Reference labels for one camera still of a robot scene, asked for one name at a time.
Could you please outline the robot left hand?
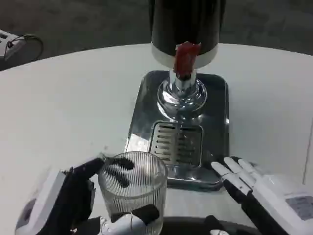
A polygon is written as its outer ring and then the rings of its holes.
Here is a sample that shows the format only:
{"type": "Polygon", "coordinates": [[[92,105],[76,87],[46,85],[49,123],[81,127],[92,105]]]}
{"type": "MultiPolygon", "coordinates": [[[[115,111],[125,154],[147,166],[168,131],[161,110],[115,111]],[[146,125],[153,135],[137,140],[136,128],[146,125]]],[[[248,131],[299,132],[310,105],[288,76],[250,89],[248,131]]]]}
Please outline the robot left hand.
{"type": "Polygon", "coordinates": [[[153,204],[118,212],[109,220],[89,218],[95,187],[91,177],[104,166],[132,170],[126,158],[95,157],[68,170],[50,168],[40,179],[15,226],[16,235],[139,235],[160,218],[153,204]]]}

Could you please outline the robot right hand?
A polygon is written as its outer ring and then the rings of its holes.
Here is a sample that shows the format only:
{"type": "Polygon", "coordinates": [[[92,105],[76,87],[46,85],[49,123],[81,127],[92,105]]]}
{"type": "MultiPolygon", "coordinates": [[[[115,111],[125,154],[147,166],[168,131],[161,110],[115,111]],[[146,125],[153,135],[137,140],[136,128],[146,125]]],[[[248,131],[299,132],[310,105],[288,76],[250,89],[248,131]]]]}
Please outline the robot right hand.
{"type": "Polygon", "coordinates": [[[311,235],[313,194],[282,174],[266,174],[238,157],[211,162],[229,196],[263,235],[311,235]]]}

